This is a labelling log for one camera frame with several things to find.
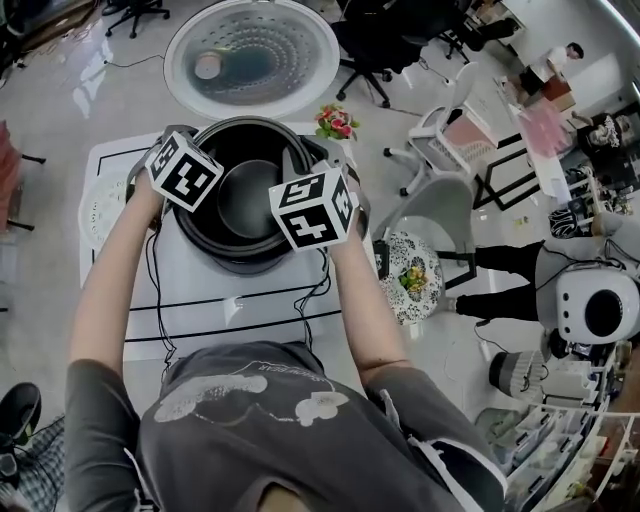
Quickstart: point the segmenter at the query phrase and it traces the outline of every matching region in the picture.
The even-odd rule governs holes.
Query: table
[[[503,94],[501,94],[501,97],[503,101],[507,102]],[[489,164],[484,180],[478,175],[475,176],[474,179],[478,184],[478,190],[474,199],[474,210],[490,202],[495,202],[501,211],[505,211],[539,190],[542,190],[547,196],[557,198],[560,204],[568,203],[571,200],[571,192],[556,154],[557,150],[561,148],[559,146],[559,134],[563,133],[560,113],[546,99],[538,101],[532,108],[524,112],[511,104],[506,106],[519,133],[501,140],[498,148],[510,146],[519,141],[523,141],[525,147]],[[495,190],[491,186],[493,170],[523,155],[528,156],[533,171],[506,187]],[[513,192],[534,180],[537,180],[538,183],[525,192],[518,194],[509,201],[502,201],[501,197],[505,194]],[[485,191],[487,192],[487,197],[483,197]]]
[[[286,125],[300,135],[311,135],[316,128],[314,123]],[[159,135],[141,135],[94,147],[85,171],[84,189],[102,173],[130,169]],[[340,142],[349,164],[355,168],[350,142]],[[293,302],[304,297],[322,278],[322,257],[317,251],[291,253],[273,270],[247,277],[223,270],[193,246],[178,227],[173,212],[165,217],[158,237],[161,310],[163,322],[177,346],[175,357],[185,357],[195,350],[220,343],[304,339],[303,325],[293,309]],[[363,243],[375,268],[368,234]],[[96,254],[82,239],[79,250],[80,281],[83,283]],[[333,277],[334,284],[329,293],[310,300],[305,310],[314,338],[327,332],[344,332]],[[149,279],[143,255],[133,290],[125,361],[165,357],[156,302],[157,293]]]

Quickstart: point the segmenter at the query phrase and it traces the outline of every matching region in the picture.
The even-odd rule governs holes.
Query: person
[[[331,257],[368,399],[328,379],[302,342],[230,344],[176,362],[139,419],[123,346],[160,205],[143,172],[80,297],[65,420],[72,512],[502,510],[490,448],[412,366],[355,229]]]
[[[484,320],[514,318],[540,322],[553,331],[558,327],[555,285],[564,270],[577,262],[617,258],[640,263],[640,224],[614,213],[596,215],[592,237],[535,242],[524,247],[496,246],[476,249],[482,268],[524,277],[528,283],[498,293],[462,295],[448,299],[446,309]],[[605,244],[605,239],[612,243]],[[628,268],[629,275],[635,267]]]
[[[611,114],[602,113],[585,117],[573,111],[571,116],[587,125],[577,130],[576,142],[591,160],[602,160],[618,153],[623,134],[631,129],[629,119],[623,115],[614,118]]]
[[[511,84],[516,91],[516,99],[523,105],[527,99],[542,90],[544,85],[557,76],[565,81],[562,69],[569,60],[584,58],[584,50],[578,43],[569,43],[567,46],[557,46],[542,55],[530,66],[527,66],[519,75],[504,77],[501,85]]]

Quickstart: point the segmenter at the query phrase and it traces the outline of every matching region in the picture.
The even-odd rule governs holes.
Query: floor
[[[96,15],[86,29],[29,55],[28,67],[14,71],[0,90],[0,115],[8,121],[14,145],[25,153],[47,158],[44,167],[31,163],[24,166],[23,220],[33,222],[36,230],[0,241],[1,277],[9,285],[6,295],[11,308],[0,319],[0,395],[19,381],[36,383],[43,394],[42,424],[63,412],[67,340],[79,295],[76,212],[90,149],[102,142],[159,131],[167,124],[207,124],[206,119],[171,97],[159,58],[127,69],[104,64],[104,60],[128,64],[163,55],[181,24],[211,1],[166,3],[170,4],[171,19],[145,18],[136,40],[128,38],[126,25],[116,29],[112,38],[105,38],[109,20]],[[438,42],[426,47],[423,56],[450,77],[463,65],[457,57],[446,60]],[[493,82],[493,77],[503,75],[505,69],[490,55],[480,53],[474,58],[482,66],[472,104],[497,135],[511,135],[515,130]],[[341,69],[322,98],[286,120],[311,120],[320,105],[334,101],[347,77],[348,72]],[[372,98],[362,80],[349,89],[343,102],[362,124],[355,156],[372,204],[374,227],[392,211],[399,200],[398,189],[412,177],[409,169],[385,159],[382,149],[403,147],[407,131],[419,115],[437,103],[444,90],[437,75],[417,64],[384,85],[396,110],[374,106],[380,99]],[[515,179],[526,170],[526,162],[520,159],[501,168],[496,184]],[[546,202],[536,194],[504,213],[491,205],[474,212],[476,243],[522,245],[545,237]],[[483,270],[477,279],[455,292],[501,290],[517,285],[519,279]],[[443,314],[406,332],[414,363],[472,419],[487,405],[504,400],[489,386],[488,367],[473,332],[474,322]],[[482,331],[509,350],[536,347],[541,332],[537,324],[515,321],[495,321]],[[321,357],[340,368],[344,355]],[[157,396],[160,369],[157,361],[127,364],[128,388],[140,410]]]

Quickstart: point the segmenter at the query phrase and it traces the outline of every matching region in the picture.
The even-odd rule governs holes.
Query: white countertop
[[[286,123],[300,135],[315,131],[315,123]],[[107,142],[89,155],[84,190],[98,175],[131,169],[160,133]],[[355,168],[349,141],[340,141]],[[291,253],[276,268],[255,276],[231,274],[191,244],[173,212],[158,235],[157,255],[162,293],[162,319],[177,346],[174,357],[217,343],[259,340],[280,342],[304,339],[302,322],[293,302],[305,296],[322,278],[322,256],[317,251]],[[373,263],[369,236],[365,248]],[[87,277],[96,254],[80,241],[80,279]],[[343,331],[335,276],[328,294],[311,299],[305,310],[314,338],[323,332]],[[125,360],[160,359],[166,350],[159,337],[157,293],[147,272],[144,254],[133,291]]]

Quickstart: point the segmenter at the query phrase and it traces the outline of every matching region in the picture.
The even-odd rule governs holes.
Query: person in black pants
[[[529,284],[498,293],[462,295],[452,299],[449,309],[459,315],[493,318],[515,318],[538,321],[536,308],[536,261],[544,242],[535,242],[524,247],[501,245],[476,249],[476,265],[490,270],[501,270],[519,274]]]

